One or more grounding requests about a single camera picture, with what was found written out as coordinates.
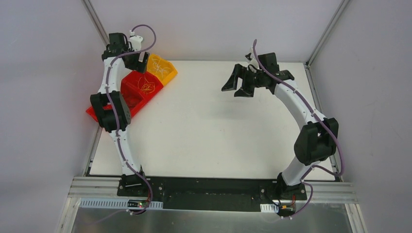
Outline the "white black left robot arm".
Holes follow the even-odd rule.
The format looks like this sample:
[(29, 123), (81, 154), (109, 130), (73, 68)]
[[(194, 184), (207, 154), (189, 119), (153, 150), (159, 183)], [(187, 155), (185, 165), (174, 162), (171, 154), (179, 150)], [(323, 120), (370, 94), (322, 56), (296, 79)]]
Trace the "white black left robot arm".
[(121, 89), (126, 69), (145, 73), (150, 54), (141, 50), (141, 39), (134, 34), (109, 34), (109, 43), (102, 54), (104, 74), (96, 94), (90, 96), (91, 106), (97, 122), (112, 138), (120, 160), (122, 174), (120, 187), (129, 188), (136, 196), (147, 193), (141, 162), (132, 156), (127, 127), (131, 123), (131, 112)]

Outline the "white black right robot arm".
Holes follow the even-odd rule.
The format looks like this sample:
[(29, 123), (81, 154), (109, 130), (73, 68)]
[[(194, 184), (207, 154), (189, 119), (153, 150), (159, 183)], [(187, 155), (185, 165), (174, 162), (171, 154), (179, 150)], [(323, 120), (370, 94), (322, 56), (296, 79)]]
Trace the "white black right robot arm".
[(246, 54), (247, 66), (235, 64), (222, 91), (234, 91), (235, 97), (254, 96), (255, 89), (265, 88), (289, 110), (300, 133), (294, 143), (295, 157), (278, 175), (276, 194), (288, 199), (302, 185), (304, 178), (337, 149), (339, 124), (312, 107), (299, 91), (295, 77), (288, 70), (280, 70), (275, 53), (254, 56)]

